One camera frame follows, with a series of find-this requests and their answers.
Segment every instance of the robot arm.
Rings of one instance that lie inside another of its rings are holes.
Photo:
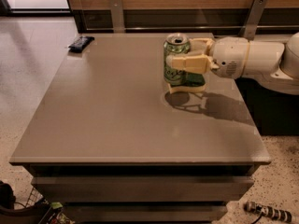
[[[169,56],[167,64],[197,74],[212,70],[219,77],[252,78],[269,90],[299,94],[299,33],[286,45],[240,37],[192,42],[191,52]]]

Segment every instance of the can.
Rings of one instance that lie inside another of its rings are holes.
[[[186,72],[170,67],[166,63],[167,56],[186,54],[190,48],[190,40],[185,34],[174,33],[167,36],[164,42],[164,80],[170,85],[183,85],[186,82]]]

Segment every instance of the tabletop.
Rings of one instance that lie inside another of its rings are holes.
[[[208,72],[205,91],[170,94],[167,34],[93,36],[65,57],[10,163],[270,162],[234,80]]]

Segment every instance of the black cable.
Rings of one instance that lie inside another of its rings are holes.
[[[22,204],[22,203],[15,202],[15,204],[21,205],[23,208],[26,208],[26,206],[24,204]]]
[[[261,218],[262,218],[262,214],[260,214],[260,216],[255,220],[255,221],[253,221],[251,224],[255,224],[255,223],[257,223]]]

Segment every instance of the terrazzo floor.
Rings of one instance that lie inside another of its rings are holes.
[[[31,176],[8,163],[63,57],[78,35],[73,18],[0,17],[0,180],[26,203]],[[299,216],[299,136],[263,136],[272,163],[254,174],[255,184],[214,224],[247,224],[257,216],[243,211],[254,201]],[[262,218],[259,223],[279,223]]]

